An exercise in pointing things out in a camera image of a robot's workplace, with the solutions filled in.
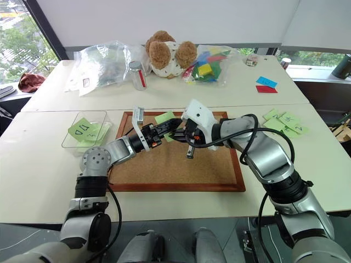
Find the wooden frame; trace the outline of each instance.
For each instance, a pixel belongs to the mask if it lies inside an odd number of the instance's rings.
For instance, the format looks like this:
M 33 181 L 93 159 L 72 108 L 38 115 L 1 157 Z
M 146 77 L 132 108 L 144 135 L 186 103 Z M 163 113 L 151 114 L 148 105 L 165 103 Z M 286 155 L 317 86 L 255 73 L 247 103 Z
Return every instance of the wooden frame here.
M 146 116 L 157 116 L 164 112 L 144 112 Z M 174 115 L 180 116 L 182 112 L 173 112 Z M 227 112 L 214 112 L 215 115 L 222 115 L 227 118 Z M 128 116 L 132 116 L 133 112 L 125 111 L 122 116 L 121 124 L 117 131 L 116 138 L 123 136 L 123 130 L 127 123 Z M 112 190 L 118 191 L 142 191 L 142 192 L 160 192 L 160 191 L 196 191 L 196 192 L 245 192 L 244 179 L 239 165 L 239 159 L 236 150 L 230 149 L 231 159 L 235 173 L 235 184 L 114 184 L 111 185 Z

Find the floor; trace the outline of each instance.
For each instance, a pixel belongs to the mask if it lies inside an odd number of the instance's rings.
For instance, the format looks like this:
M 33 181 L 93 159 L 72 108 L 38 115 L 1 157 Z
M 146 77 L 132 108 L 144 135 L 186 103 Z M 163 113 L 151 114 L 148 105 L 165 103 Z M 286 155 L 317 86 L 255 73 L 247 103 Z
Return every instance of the floor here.
M 335 227 L 336 242 L 351 255 L 351 217 L 332 217 Z M 206 227 L 217 236 L 227 262 L 254 262 L 252 254 L 244 253 L 242 247 L 243 230 L 248 230 L 248 218 L 214 218 L 214 219 L 186 219 L 163 221 L 125 222 L 120 236 L 109 252 L 105 255 L 104 263 L 114 263 L 122 253 L 127 243 L 139 232 L 154 230 L 161 233 L 166 240 L 166 260 L 175 262 L 195 262 L 191 252 L 192 233 L 200 227 Z M 117 224 L 112 226 L 112 234 Z M 256 229 L 250 224 L 250 230 Z M 274 262 L 291 262 L 291 249 L 287 247 L 279 236 L 275 225 L 263 228 L 264 243 Z M 13 255 L 24 253 L 44 242 L 57 241 L 59 232 L 39 230 L 37 228 L 0 224 L 0 261 Z

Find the clear plastic box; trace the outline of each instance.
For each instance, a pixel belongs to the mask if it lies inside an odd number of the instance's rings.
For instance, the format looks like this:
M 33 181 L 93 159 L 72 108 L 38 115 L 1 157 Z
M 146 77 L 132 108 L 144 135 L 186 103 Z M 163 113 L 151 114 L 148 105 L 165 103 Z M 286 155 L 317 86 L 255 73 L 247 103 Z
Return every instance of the clear plastic box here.
M 85 118 L 92 127 L 94 127 L 95 139 L 78 141 L 69 132 L 67 132 L 65 139 L 61 146 L 69 150 L 74 156 L 82 156 L 86 150 L 93 146 L 101 146 L 105 144 L 107 135 L 112 127 L 106 111 L 81 111 L 77 114 L 71 126 L 75 125 L 82 118 Z

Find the plastic container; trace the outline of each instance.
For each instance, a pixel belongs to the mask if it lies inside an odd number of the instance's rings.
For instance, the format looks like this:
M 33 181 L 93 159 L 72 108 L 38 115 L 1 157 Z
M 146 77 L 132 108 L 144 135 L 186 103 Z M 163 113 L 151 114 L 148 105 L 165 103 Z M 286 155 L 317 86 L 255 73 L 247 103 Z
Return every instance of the plastic container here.
M 80 128 L 77 128 L 77 136 L 81 136 L 82 132 L 84 135 L 92 136 L 89 136 L 89 139 L 79 138 L 81 140 L 79 141 L 67 132 L 61 144 L 63 148 L 69 150 L 74 156 L 82 156 L 89 148 L 105 144 L 107 135 L 112 127 L 112 123 L 106 111 L 81 111 L 77 114 L 71 127 L 78 122 L 83 123 L 83 119 L 87 120 L 90 125 L 82 125 L 83 130 L 81 131 Z

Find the bag of colorful blocks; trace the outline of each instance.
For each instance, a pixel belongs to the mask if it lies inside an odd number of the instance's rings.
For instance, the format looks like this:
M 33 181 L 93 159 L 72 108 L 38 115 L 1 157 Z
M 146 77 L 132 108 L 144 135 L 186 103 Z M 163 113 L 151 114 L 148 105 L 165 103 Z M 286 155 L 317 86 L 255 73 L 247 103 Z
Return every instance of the bag of colorful blocks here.
M 223 75 L 229 66 L 229 60 L 239 52 L 226 46 L 199 45 L 197 54 L 197 59 L 182 74 L 182 79 L 189 84 L 196 82 L 224 84 Z

